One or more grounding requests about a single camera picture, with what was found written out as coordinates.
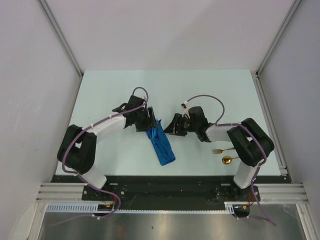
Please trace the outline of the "blue cloth napkin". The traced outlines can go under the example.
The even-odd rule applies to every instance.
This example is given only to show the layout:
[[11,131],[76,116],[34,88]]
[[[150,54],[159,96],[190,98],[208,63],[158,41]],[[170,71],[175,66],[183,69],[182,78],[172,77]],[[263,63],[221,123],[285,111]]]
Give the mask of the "blue cloth napkin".
[[151,141],[156,156],[161,166],[170,164],[176,160],[176,156],[173,153],[171,144],[164,133],[162,127],[162,120],[156,120],[157,127],[151,127],[147,130],[146,134]]

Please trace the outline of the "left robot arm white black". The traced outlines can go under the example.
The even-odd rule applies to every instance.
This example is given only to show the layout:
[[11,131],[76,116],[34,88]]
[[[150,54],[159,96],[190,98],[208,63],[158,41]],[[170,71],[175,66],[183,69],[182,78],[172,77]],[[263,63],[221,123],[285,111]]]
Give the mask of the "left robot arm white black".
[[154,110],[147,101],[131,95],[127,103],[112,110],[106,118],[87,127],[70,125],[57,153],[57,159],[72,173],[94,186],[93,194],[100,200],[110,196],[107,177],[95,165],[98,143],[110,134],[134,125],[137,132],[158,127]]

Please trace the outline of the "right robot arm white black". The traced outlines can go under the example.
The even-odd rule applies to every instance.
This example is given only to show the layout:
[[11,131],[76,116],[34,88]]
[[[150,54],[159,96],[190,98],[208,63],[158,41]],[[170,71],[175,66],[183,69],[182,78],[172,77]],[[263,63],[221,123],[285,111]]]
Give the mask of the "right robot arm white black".
[[166,134],[186,136],[195,133],[201,142],[230,142],[238,154],[240,164],[233,177],[231,196],[242,201],[249,194],[248,187],[256,179],[260,167],[275,149],[271,138],[252,118],[240,123],[214,124],[207,120],[200,106],[186,108],[183,114],[176,113],[164,129]]

